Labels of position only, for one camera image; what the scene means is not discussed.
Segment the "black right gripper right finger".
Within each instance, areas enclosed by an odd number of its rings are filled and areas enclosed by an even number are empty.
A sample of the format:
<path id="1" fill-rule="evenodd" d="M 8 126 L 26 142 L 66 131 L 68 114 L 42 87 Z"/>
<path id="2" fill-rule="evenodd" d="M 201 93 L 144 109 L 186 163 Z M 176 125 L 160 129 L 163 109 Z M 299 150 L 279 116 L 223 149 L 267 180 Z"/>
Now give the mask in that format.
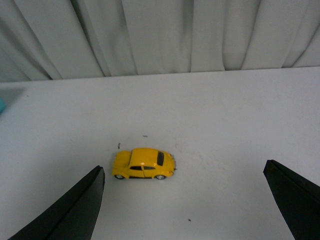
<path id="1" fill-rule="evenodd" d="M 273 159 L 263 174 L 294 239 L 318 240 L 320 187 Z"/>

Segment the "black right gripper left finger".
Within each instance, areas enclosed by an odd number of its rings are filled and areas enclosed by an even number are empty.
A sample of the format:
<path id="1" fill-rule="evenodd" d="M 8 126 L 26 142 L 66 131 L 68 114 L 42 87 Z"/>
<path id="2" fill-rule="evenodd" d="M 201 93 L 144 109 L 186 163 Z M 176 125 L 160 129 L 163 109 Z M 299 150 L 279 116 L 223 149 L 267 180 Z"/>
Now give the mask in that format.
<path id="1" fill-rule="evenodd" d="M 11 240 L 90 240 L 105 187 L 103 167 L 96 166 Z"/>

